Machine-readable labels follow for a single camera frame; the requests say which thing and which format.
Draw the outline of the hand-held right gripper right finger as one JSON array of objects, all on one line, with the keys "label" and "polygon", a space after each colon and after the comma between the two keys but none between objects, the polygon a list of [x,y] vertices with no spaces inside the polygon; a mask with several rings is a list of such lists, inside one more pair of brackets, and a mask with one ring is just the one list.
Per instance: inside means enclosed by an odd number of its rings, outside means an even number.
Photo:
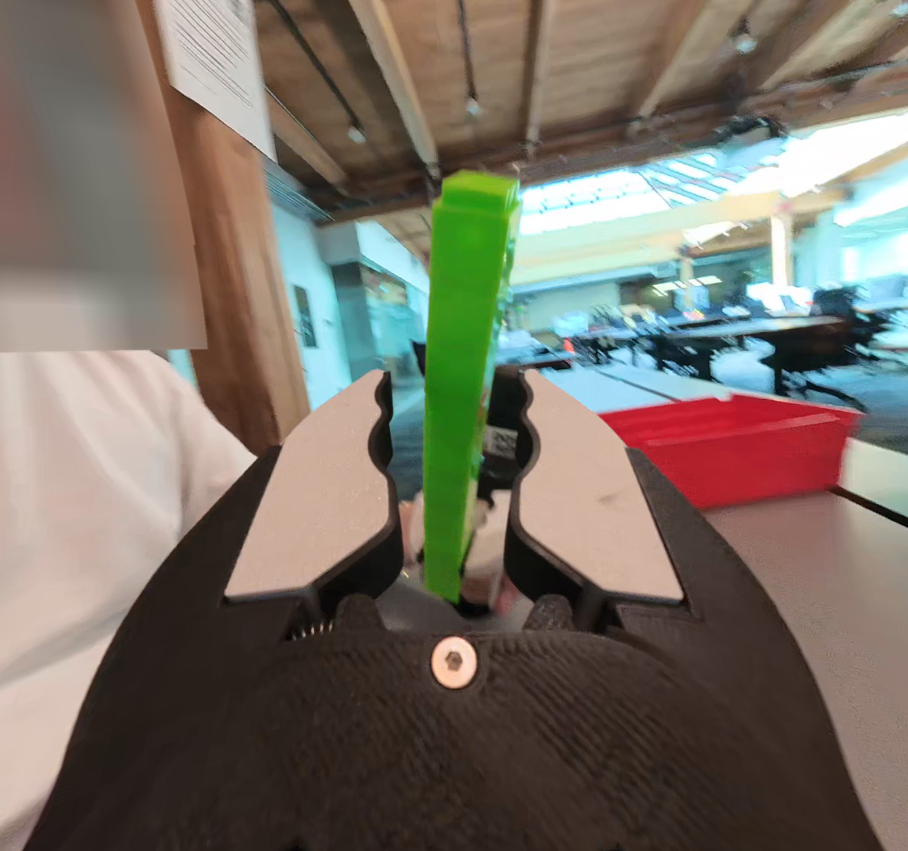
[{"label": "hand-held right gripper right finger", "polygon": [[528,599],[585,595],[678,607],[685,593],[629,452],[594,412],[539,372],[522,377],[505,571]]}]

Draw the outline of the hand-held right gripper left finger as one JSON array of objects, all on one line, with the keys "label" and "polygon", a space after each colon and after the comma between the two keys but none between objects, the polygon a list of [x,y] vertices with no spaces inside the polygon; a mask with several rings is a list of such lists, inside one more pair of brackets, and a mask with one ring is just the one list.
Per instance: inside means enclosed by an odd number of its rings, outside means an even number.
[{"label": "hand-held right gripper left finger", "polygon": [[373,370],[283,442],[224,597],[380,597],[400,576],[402,524],[392,459],[392,379]]}]

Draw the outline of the green block bar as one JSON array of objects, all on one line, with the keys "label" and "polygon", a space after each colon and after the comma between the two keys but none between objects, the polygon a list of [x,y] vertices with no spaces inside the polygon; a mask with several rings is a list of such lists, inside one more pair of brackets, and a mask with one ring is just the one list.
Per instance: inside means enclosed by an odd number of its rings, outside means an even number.
[{"label": "green block bar", "polygon": [[424,582],[460,602],[498,338],[514,264],[516,179],[459,171],[432,210],[423,433]]}]

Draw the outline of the red plastic bin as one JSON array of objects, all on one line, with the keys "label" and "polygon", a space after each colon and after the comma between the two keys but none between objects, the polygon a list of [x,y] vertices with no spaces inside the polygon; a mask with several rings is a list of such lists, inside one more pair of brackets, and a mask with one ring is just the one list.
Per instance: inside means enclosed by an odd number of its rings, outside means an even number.
[{"label": "red plastic bin", "polygon": [[734,393],[599,414],[699,510],[813,494],[838,485],[863,414]]}]

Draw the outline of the person's left hand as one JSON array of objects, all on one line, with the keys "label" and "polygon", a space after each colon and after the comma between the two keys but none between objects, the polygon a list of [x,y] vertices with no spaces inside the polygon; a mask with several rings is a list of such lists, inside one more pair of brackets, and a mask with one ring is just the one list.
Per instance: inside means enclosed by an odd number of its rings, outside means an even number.
[{"label": "person's left hand", "polygon": [[[502,615],[516,594],[505,573],[504,552],[510,490],[495,490],[475,502],[471,543],[461,573],[460,597],[454,608],[464,618]],[[423,579],[423,494],[399,504],[403,536],[403,571],[411,579]]]}]

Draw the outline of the wooden pillar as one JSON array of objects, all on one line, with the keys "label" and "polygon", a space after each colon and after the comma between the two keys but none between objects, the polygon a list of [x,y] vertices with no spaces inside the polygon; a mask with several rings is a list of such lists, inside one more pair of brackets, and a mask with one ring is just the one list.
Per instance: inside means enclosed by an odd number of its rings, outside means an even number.
[{"label": "wooden pillar", "polygon": [[192,368],[218,421],[261,455],[310,413],[262,155],[171,86],[153,0],[134,1],[192,225],[207,334]]}]

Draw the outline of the black office chair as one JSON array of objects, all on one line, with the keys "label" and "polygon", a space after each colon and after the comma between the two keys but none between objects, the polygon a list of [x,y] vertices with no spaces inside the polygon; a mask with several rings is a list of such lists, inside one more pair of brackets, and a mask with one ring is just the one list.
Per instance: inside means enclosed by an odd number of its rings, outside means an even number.
[{"label": "black office chair", "polygon": [[771,354],[760,362],[772,372],[775,396],[805,400],[812,392],[859,413],[868,412],[857,397],[811,378],[814,373],[856,364],[852,326],[845,320],[819,323],[818,319],[806,319],[805,324],[789,323],[784,328],[755,335],[755,339],[772,346]]}]

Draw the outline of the paper notice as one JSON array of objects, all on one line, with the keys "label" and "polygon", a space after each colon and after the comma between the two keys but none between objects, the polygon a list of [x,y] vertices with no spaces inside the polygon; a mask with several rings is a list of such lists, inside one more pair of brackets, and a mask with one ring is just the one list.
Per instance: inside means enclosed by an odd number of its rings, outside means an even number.
[{"label": "paper notice", "polygon": [[153,0],[171,86],[271,161],[253,0]]}]

